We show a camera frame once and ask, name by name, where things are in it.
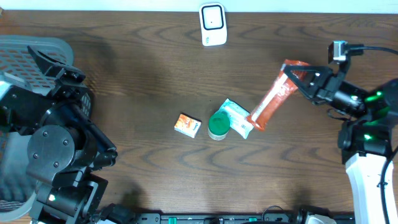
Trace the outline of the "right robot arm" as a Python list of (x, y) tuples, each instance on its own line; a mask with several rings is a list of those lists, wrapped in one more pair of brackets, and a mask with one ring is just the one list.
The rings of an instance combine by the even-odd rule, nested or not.
[(397, 149), (397, 80), (372, 91), (345, 80), (348, 67), (287, 65), (284, 73), (314, 105), (328, 104), (343, 124), (338, 133), (342, 163), (353, 193), (356, 223), (397, 223), (392, 175)]

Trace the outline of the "red chocolate bar wrapper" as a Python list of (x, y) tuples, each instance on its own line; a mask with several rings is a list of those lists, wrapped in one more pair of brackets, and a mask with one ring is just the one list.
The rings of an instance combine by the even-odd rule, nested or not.
[(287, 65), (309, 66), (310, 64), (299, 60), (284, 60), (271, 88), (264, 95), (260, 103), (251, 111), (250, 115), (246, 117), (246, 120), (259, 131), (265, 130), (268, 121), (276, 110), (298, 89), (293, 81), (284, 73), (284, 68)]

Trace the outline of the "green white wipes packet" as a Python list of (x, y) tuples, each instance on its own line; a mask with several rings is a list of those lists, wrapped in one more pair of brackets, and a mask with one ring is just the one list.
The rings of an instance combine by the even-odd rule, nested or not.
[(230, 120), (230, 127), (247, 139), (254, 126), (246, 119), (250, 113), (236, 102), (227, 98), (218, 112), (225, 114)]

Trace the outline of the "orange small box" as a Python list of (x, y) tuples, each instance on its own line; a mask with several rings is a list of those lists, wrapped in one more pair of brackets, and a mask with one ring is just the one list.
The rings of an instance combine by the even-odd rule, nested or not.
[(174, 130), (191, 138), (195, 138), (200, 126), (201, 121), (181, 113), (174, 125)]

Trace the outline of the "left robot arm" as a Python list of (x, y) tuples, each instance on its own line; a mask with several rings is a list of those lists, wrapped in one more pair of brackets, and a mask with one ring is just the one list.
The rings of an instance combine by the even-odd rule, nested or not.
[(23, 79), (1, 75), (1, 127), (30, 137), (26, 174), (37, 185), (25, 209), (32, 223), (96, 223), (108, 183), (95, 171), (115, 164), (116, 146), (83, 109), (85, 74), (27, 50), (55, 85), (43, 95)]

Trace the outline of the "green lid jar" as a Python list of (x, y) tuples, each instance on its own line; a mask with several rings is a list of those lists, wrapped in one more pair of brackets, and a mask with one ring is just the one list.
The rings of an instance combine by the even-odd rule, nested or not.
[(208, 135), (215, 141), (223, 140), (230, 130), (230, 120), (224, 113), (215, 113), (208, 122)]

